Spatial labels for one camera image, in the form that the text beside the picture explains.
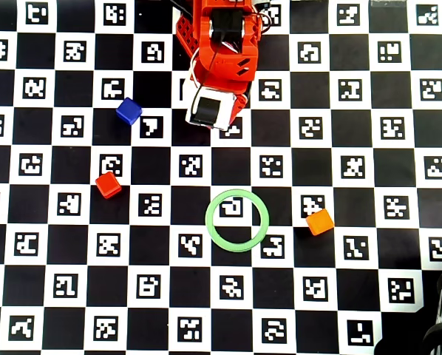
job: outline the red cube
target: red cube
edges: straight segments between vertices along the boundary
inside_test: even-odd
[[[98,179],[96,179],[96,186],[104,198],[110,198],[116,195],[122,189],[112,172],[102,174]]]

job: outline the checkerboard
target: checkerboard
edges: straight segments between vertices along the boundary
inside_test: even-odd
[[[442,270],[442,0],[269,14],[220,132],[184,120],[170,1],[0,0],[0,354],[416,350]],[[104,200],[108,171],[123,190]],[[268,207],[252,251],[204,226],[228,189]],[[336,227],[313,237],[323,208]],[[235,197],[214,222],[240,243],[259,214]]]

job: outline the blue cube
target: blue cube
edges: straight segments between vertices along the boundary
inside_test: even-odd
[[[130,98],[125,98],[123,103],[116,109],[116,113],[121,120],[132,126],[142,115],[142,107]]]

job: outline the green plastic ring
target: green plastic ring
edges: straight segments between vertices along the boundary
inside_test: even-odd
[[[248,198],[259,211],[260,230],[254,238],[252,238],[247,242],[244,243],[228,242],[227,240],[221,238],[221,236],[216,231],[216,228],[214,227],[214,222],[213,222],[214,211],[216,211],[216,208],[221,204],[221,202],[223,202],[228,197]],[[265,235],[267,234],[267,229],[269,226],[268,210],[264,202],[259,198],[259,196],[253,194],[252,192],[241,189],[228,190],[217,195],[210,202],[210,204],[208,205],[208,209],[206,209],[205,224],[206,228],[208,228],[208,233],[211,235],[211,239],[216,243],[216,245],[227,251],[232,251],[234,253],[242,253],[244,251],[251,250],[254,246],[262,242],[262,240],[264,239]]]

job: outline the green ring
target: green ring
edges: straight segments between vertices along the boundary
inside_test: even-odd
[[[254,238],[244,243],[231,243],[227,240],[223,239],[216,228],[214,227],[213,217],[214,211],[216,208],[228,197],[245,197],[249,199],[257,208],[260,214],[260,230],[256,234]],[[241,189],[233,189],[220,193],[217,195],[208,205],[208,209],[206,209],[205,214],[205,224],[208,229],[208,233],[211,235],[211,239],[222,249],[227,251],[232,251],[234,253],[242,253],[244,251],[251,250],[254,246],[262,242],[265,235],[267,234],[267,229],[269,226],[269,216],[268,210],[265,206],[264,202],[252,192],[241,190]]]

